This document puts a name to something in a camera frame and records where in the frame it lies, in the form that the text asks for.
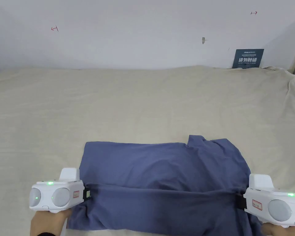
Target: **human hand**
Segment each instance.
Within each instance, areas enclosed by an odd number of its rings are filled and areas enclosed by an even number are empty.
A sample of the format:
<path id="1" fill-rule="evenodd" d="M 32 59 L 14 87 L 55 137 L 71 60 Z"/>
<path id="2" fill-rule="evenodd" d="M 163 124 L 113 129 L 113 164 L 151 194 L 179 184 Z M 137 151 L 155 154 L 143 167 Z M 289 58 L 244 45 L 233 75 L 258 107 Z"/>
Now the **human hand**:
<path id="1" fill-rule="evenodd" d="M 280 225 L 274 225 L 271 223 L 264 223 L 261 227 L 261 232 L 264 235 L 273 236 L 295 236 L 295 226 L 283 228 Z"/>
<path id="2" fill-rule="evenodd" d="M 47 210 L 37 211 L 30 223 L 30 236 L 38 236 L 41 233 L 60 236 L 65 220 L 71 213 L 71 209 L 62 210 L 58 213 L 51 213 Z"/>

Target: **sign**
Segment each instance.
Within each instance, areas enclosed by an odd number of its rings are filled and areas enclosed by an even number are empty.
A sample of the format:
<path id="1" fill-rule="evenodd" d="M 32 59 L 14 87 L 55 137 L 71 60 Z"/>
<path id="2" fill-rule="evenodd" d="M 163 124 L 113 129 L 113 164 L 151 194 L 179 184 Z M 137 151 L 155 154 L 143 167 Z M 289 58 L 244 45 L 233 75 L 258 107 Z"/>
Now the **sign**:
<path id="1" fill-rule="evenodd" d="M 259 67 L 264 49 L 237 49 L 232 68 Z"/>
<path id="2" fill-rule="evenodd" d="M 56 25 L 56 27 L 51 27 L 52 31 L 54 31 L 55 29 L 59 32 L 57 25 Z"/>

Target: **red label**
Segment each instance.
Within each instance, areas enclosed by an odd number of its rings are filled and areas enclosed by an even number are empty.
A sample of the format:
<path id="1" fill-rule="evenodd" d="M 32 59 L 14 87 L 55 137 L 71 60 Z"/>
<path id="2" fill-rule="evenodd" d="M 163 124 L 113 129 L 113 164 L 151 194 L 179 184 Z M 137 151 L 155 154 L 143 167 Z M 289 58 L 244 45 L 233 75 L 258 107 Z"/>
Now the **red label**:
<path id="1" fill-rule="evenodd" d="M 252 206 L 259 210 L 262 210 L 262 204 L 260 202 L 257 202 L 256 200 L 252 200 Z"/>
<path id="2" fill-rule="evenodd" d="M 78 198 L 80 196 L 80 191 L 73 192 L 73 198 Z"/>

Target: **beige bedsheet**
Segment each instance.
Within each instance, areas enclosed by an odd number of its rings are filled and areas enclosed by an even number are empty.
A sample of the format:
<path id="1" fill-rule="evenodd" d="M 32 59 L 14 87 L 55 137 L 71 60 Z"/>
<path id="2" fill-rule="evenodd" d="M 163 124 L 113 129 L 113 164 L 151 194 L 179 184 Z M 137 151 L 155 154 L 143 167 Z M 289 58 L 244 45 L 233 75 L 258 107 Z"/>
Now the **beige bedsheet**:
<path id="1" fill-rule="evenodd" d="M 252 172 L 295 191 L 295 76 L 202 66 L 1 73 L 0 235 L 29 235 L 31 185 L 78 167 L 85 142 L 187 142 L 189 134 L 229 139 Z"/>

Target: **wrinkled fabric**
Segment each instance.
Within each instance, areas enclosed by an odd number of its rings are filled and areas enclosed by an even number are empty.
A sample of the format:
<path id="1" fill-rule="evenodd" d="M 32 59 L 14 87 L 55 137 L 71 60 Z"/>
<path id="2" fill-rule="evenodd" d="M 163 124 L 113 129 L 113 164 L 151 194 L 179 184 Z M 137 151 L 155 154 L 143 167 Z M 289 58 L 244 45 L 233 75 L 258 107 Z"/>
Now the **wrinkled fabric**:
<path id="1" fill-rule="evenodd" d="M 166 235 L 261 236 L 258 219 L 235 207 L 250 169 L 227 139 L 188 144 L 87 142 L 80 179 L 92 199 L 73 208 L 69 228 Z"/>

